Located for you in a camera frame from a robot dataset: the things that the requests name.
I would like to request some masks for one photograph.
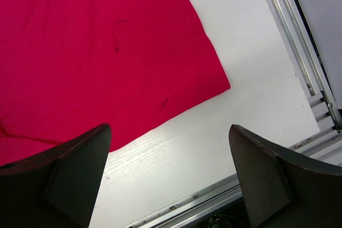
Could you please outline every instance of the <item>white table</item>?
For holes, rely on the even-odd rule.
[[[234,174],[234,123],[285,147],[318,132],[266,0],[190,1],[232,88],[110,153],[90,227],[123,227]]]

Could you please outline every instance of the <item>table surface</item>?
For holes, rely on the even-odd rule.
[[[240,124],[289,147],[318,126],[266,0],[190,0],[232,88],[112,152],[90,227],[123,227],[235,173]]]

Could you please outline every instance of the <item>red fabric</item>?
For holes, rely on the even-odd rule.
[[[1,163],[100,123],[113,151],[230,88],[189,0],[0,0],[0,62]]]

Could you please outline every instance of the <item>red cloth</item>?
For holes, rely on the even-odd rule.
[[[99,125],[118,149],[230,88],[189,0],[0,0],[0,164]]]

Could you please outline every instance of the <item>white tabletop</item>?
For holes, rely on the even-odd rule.
[[[123,227],[235,173],[240,124],[289,147],[318,132],[266,0],[190,0],[232,88],[109,154],[90,227]]]

